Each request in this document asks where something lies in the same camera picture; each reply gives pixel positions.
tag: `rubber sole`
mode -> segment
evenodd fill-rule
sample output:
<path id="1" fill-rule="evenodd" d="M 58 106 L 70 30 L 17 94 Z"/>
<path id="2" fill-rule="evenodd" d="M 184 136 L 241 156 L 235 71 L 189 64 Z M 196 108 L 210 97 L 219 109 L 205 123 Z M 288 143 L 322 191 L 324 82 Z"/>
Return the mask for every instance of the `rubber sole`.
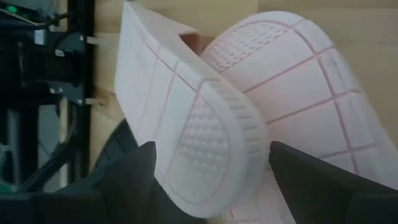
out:
<path id="1" fill-rule="evenodd" d="M 257 108 L 178 34 L 196 33 L 125 2 L 115 90 L 138 144 L 156 142 L 159 184 L 184 212 L 208 218 L 258 185 L 268 135 Z"/>
<path id="2" fill-rule="evenodd" d="M 215 39 L 202 59 L 260 110 L 270 139 L 398 188 L 398 153 L 329 37 L 289 12 L 251 16 Z M 294 223 L 272 175 L 225 220 Z"/>

